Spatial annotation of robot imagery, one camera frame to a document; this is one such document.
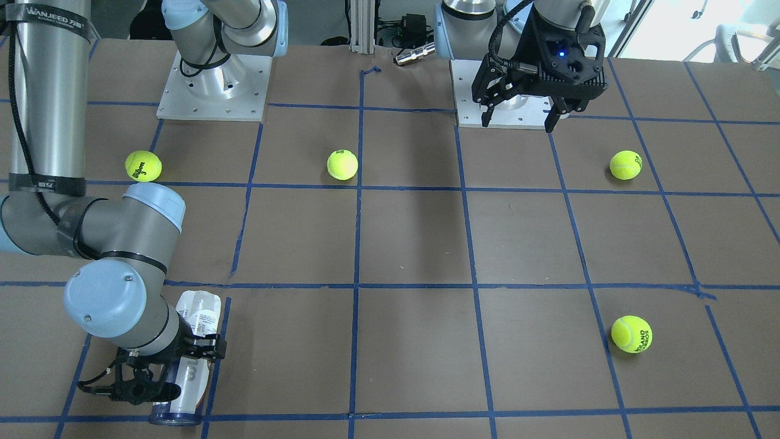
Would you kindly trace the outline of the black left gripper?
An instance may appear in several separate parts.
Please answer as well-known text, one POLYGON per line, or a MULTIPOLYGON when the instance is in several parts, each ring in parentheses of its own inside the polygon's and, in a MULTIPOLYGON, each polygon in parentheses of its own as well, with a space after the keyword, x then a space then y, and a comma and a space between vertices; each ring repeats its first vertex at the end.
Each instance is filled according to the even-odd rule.
POLYGON ((572 101, 608 89, 602 6, 505 6, 472 83, 488 127, 497 105, 516 95, 549 96, 550 134, 572 101))

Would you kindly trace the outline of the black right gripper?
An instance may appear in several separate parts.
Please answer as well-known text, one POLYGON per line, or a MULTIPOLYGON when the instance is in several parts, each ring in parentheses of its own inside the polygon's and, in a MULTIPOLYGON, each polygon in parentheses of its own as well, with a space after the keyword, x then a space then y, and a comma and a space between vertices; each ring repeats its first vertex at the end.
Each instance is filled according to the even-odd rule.
POLYGON ((112 402, 172 402, 182 390, 166 378, 179 359, 222 360, 226 350, 227 341, 220 334, 178 334, 170 345, 153 355, 132 355, 130 350, 118 348, 114 361, 100 375, 78 381, 76 386, 84 393, 106 396, 112 402))

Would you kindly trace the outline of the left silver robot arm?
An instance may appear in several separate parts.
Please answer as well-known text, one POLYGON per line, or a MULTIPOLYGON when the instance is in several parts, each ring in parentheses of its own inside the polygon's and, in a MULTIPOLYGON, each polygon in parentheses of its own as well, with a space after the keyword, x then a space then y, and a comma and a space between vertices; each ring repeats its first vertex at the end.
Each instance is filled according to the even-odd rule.
POLYGON ((462 127, 552 132, 608 89, 608 1, 443 1, 436 53, 450 62, 462 127))

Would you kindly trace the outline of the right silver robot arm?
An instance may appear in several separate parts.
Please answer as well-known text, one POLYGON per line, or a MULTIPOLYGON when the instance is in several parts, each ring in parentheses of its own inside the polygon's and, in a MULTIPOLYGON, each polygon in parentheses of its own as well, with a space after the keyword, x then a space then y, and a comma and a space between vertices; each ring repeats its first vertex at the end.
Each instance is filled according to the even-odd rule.
POLYGON ((85 180, 88 61, 97 35, 88 1, 3 1, 12 114, 2 250, 87 263, 67 281, 64 308, 88 334, 118 350, 98 386, 81 391, 140 405, 178 399, 187 359, 225 357, 226 340, 199 335, 161 296, 186 205, 175 191, 139 182, 119 202, 89 197, 85 180))

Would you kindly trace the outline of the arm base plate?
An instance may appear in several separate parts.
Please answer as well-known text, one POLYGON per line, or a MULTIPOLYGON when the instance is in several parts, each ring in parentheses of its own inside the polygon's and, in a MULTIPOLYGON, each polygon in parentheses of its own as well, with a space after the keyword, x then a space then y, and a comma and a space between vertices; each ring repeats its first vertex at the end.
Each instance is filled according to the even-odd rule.
POLYGON ((262 122, 273 58, 233 55, 192 77, 175 55, 156 116, 162 120, 262 122))
MULTIPOLYGON (((452 59, 452 89, 460 127, 482 127, 482 114, 487 107, 474 102, 471 86, 478 72, 477 60, 452 59)), ((497 105, 488 125, 491 129, 544 130, 544 121, 551 110, 549 97, 518 95, 497 105)))

